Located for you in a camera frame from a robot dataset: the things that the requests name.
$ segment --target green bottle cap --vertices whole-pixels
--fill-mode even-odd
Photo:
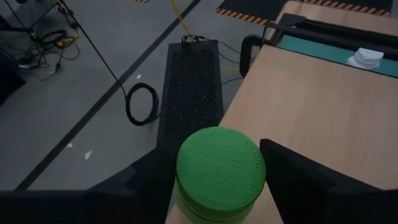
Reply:
[[[177,183],[185,205],[207,220],[225,221],[251,209],[266,181],[254,142],[239,131],[213,127],[193,133],[177,157]]]

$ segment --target black frame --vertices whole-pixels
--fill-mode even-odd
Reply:
[[[34,21],[30,27],[22,28],[22,27],[13,27],[10,25],[10,23],[2,16],[0,15],[0,31],[8,31],[8,32],[25,32],[29,35],[34,34],[33,26],[36,25],[41,19],[43,19],[55,6],[57,6],[58,3],[53,3],[51,7],[49,7],[36,21]]]
[[[270,40],[265,39],[265,33],[268,28],[275,29]],[[254,46],[262,47],[263,45],[270,45],[278,47],[277,45],[284,34],[353,51],[357,51],[360,47],[363,47],[384,52],[384,58],[386,59],[398,60],[398,37],[379,34],[368,30],[312,21],[303,16],[284,14],[278,24],[270,23],[264,27],[262,37],[250,35],[243,40],[241,46],[241,61],[239,64],[241,75],[245,77],[249,71],[251,52]],[[338,63],[324,58],[319,59]]]

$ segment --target yellow cable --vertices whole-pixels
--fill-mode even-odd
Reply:
[[[177,6],[175,5],[174,0],[170,0],[170,1],[172,2],[174,11],[175,11],[175,13],[176,13],[177,16],[178,16],[178,19],[179,19],[179,21],[180,21],[182,27],[184,28],[185,33],[189,36],[189,38],[190,38],[191,40],[193,40],[193,39],[192,39],[192,36],[191,36],[191,33],[189,33],[189,31],[188,31],[188,27],[187,27],[187,26],[185,25],[185,23],[184,23],[184,19],[182,19],[182,17],[181,17],[181,13],[180,13],[179,9],[178,9]],[[238,68],[222,68],[221,71],[223,71],[223,72],[232,72],[232,71],[239,71],[239,69],[238,69]]]
[[[177,6],[175,5],[174,0],[170,0],[170,1],[172,2],[174,11],[175,11],[175,13],[177,13],[178,19],[179,19],[179,21],[180,21],[182,27],[184,28],[185,33],[187,33],[187,35],[191,36],[191,33],[189,33],[188,27],[185,25],[184,20],[183,20],[182,17],[181,17],[181,12],[179,11],[179,9],[177,8]]]

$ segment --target black cable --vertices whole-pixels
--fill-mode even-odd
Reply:
[[[76,44],[76,43],[73,43],[73,45],[76,47],[76,49],[77,49],[77,53],[76,53],[76,55],[74,56],[74,57],[72,57],[72,58],[68,58],[68,57],[65,57],[65,56],[61,56],[63,59],[65,59],[65,60],[69,60],[69,61],[72,61],[72,60],[75,60],[76,58],[78,58],[79,57],[79,55],[80,55],[80,48],[79,48],[79,46]]]
[[[38,55],[34,55],[33,48],[30,50],[31,54],[33,56],[36,56],[35,59],[37,61],[37,65],[34,66],[30,66],[30,70],[36,69],[36,68],[48,68],[49,66],[43,67],[43,65],[48,65],[47,63],[47,59],[45,58],[45,56],[49,53],[49,50],[52,49],[53,46],[49,47],[44,47],[42,46],[41,48],[43,48],[42,50],[37,49],[38,50]]]
[[[27,7],[29,8],[29,12],[30,12],[30,25],[29,25],[29,27],[31,27],[33,25],[33,20],[34,20],[33,19],[33,9],[32,9],[32,6],[30,5],[29,1],[27,1],[26,4],[27,4]]]
[[[236,52],[237,54],[241,54],[239,51],[233,49],[231,46],[229,46],[228,44],[222,42],[222,41],[218,41],[220,44],[224,45],[225,47],[231,49],[232,51]]]
[[[229,61],[229,62],[236,63],[236,64],[239,63],[239,62],[235,62],[235,61],[233,61],[233,60],[231,60],[231,59],[225,57],[221,52],[218,52],[218,54],[219,54],[221,57],[223,57],[225,60]]]
[[[67,12],[69,12],[72,15],[72,11],[69,9],[69,7],[65,4],[64,0],[60,0],[63,5],[65,6],[65,9]],[[76,21],[77,26],[80,28],[80,30],[82,31],[82,33],[84,33],[84,35],[86,36],[88,42],[91,44],[91,46],[94,48],[95,52],[97,53],[97,55],[100,57],[100,59],[102,60],[102,62],[105,64],[106,68],[108,69],[108,71],[110,72],[110,74],[113,76],[113,78],[116,80],[116,83],[120,86],[120,88],[123,91],[123,95],[124,95],[124,99],[126,100],[126,114],[127,117],[129,118],[129,121],[136,125],[136,126],[143,126],[145,124],[151,123],[154,120],[156,120],[159,115],[157,115],[157,110],[159,107],[159,96],[157,95],[155,89],[153,89],[151,86],[149,86],[146,83],[137,83],[135,84],[129,91],[128,94],[126,94],[126,91],[122,85],[122,83],[120,82],[120,80],[116,77],[116,75],[113,73],[111,67],[108,65],[108,63],[106,63],[104,57],[101,55],[101,53],[99,52],[99,50],[95,47],[95,44],[93,43],[93,41],[90,39],[90,37],[87,35],[86,31],[84,30],[84,28],[81,26],[81,24]],[[143,120],[143,121],[137,121],[131,114],[131,109],[130,109],[130,101],[131,101],[131,96],[133,93],[135,93],[138,89],[140,88],[145,88],[146,90],[148,90],[151,94],[152,94],[152,109],[149,113],[149,116],[147,119]]]
[[[22,23],[22,21],[19,19],[19,17],[17,16],[17,14],[15,13],[15,11],[12,9],[11,5],[8,3],[7,0],[4,0],[8,6],[8,8],[11,10],[12,14],[15,16],[15,18],[18,20],[19,24],[26,29],[25,25]]]
[[[76,40],[74,37],[67,37],[67,31],[66,30],[56,30],[53,32],[49,32],[48,34],[43,35],[42,37],[36,38],[36,41],[39,43],[40,46],[42,47],[54,47],[57,42],[61,42],[63,39],[66,38],[73,38],[72,42]]]
[[[131,115],[131,110],[130,110],[130,101],[131,101],[131,96],[133,93],[135,93],[138,89],[144,88],[148,90],[151,95],[152,95],[152,109],[150,110],[148,118],[146,118],[143,121],[138,121],[136,120],[132,115]],[[153,89],[150,85],[146,83],[137,83],[135,84],[129,91],[129,93],[126,96],[126,114],[127,117],[129,118],[129,121],[136,125],[136,126],[143,126],[145,124],[149,124],[156,120],[159,115],[157,115],[157,109],[159,107],[159,96],[157,95],[155,89]]]
[[[221,85],[224,85],[224,84],[227,84],[227,83],[229,83],[229,82],[236,81],[236,80],[240,80],[240,79],[243,79],[243,77],[233,78],[233,79],[231,79],[231,80],[228,80],[228,81],[223,82]]]
[[[8,6],[8,8],[11,10],[12,14],[15,16],[15,18],[18,20],[19,24],[22,26],[22,28],[27,29],[26,26],[24,25],[24,23],[19,19],[19,17],[17,16],[17,14],[15,13],[15,11],[13,10],[13,8],[11,7],[11,5],[8,3],[7,0],[4,0]],[[33,42],[35,43],[36,47],[39,48],[39,46],[37,46],[35,38],[32,34],[29,34],[30,38],[33,40]]]
[[[63,52],[65,51],[65,48],[62,49],[61,54],[60,54],[60,58],[58,59],[58,62],[55,64],[55,71],[57,72],[59,70],[59,68],[61,67],[61,60],[62,60],[62,55]]]

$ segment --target white object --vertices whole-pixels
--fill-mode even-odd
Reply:
[[[383,56],[383,52],[360,48],[354,56],[347,60],[347,64],[357,68],[372,70],[380,67],[380,61]]]
[[[85,159],[89,159],[92,152],[93,152],[92,150],[88,151],[88,152],[85,154]]]

